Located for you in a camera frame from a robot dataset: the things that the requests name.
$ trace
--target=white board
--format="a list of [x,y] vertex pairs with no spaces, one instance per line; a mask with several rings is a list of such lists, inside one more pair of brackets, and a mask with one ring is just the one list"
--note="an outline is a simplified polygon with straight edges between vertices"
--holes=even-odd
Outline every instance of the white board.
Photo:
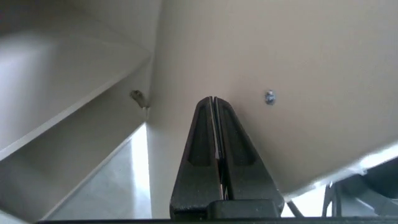
[[6,11],[0,32],[0,160],[149,57],[59,1],[15,1],[0,7]]

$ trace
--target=metal screw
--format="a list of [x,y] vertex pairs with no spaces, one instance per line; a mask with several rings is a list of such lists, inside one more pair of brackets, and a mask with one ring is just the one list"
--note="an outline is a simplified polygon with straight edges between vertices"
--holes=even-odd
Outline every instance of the metal screw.
[[273,105],[275,103],[276,96],[272,90],[268,90],[265,95],[265,99],[266,99],[266,104]]

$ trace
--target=clamp jaw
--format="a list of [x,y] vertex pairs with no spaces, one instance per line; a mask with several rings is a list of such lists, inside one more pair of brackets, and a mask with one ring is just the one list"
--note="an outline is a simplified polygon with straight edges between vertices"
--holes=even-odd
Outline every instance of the clamp jaw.
[[196,107],[170,200],[174,220],[280,217],[284,199],[232,106]]

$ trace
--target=cable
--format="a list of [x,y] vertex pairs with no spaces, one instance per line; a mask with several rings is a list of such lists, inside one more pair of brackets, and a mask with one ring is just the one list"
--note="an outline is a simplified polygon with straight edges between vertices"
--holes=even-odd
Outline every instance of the cable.
[[290,208],[295,217],[304,217],[293,201],[287,202],[287,206]]

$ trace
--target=black plastic part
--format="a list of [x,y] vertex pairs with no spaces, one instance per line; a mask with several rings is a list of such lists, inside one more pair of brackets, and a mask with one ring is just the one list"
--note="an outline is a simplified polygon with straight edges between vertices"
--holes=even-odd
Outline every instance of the black plastic part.
[[373,191],[391,199],[398,199],[398,159],[368,170],[363,177]]
[[175,220],[199,220],[206,217],[207,206],[222,200],[216,142],[213,127],[212,98],[196,107],[170,199],[170,217]]
[[340,184],[346,197],[355,198],[364,206],[372,208],[376,215],[398,217],[398,201],[391,200],[369,188],[362,176],[354,175],[340,181]]
[[271,200],[216,201],[207,208],[207,219],[277,217],[280,213]]
[[220,126],[219,139],[222,144],[219,147],[223,151],[223,172],[229,200],[270,199],[282,212],[284,199],[232,106],[225,100],[215,98],[215,110]]
[[398,218],[349,217],[349,218],[267,218],[267,219],[225,219],[176,222],[173,220],[71,220],[41,221],[37,224],[167,224],[167,223],[206,223],[206,224],[396,224]]

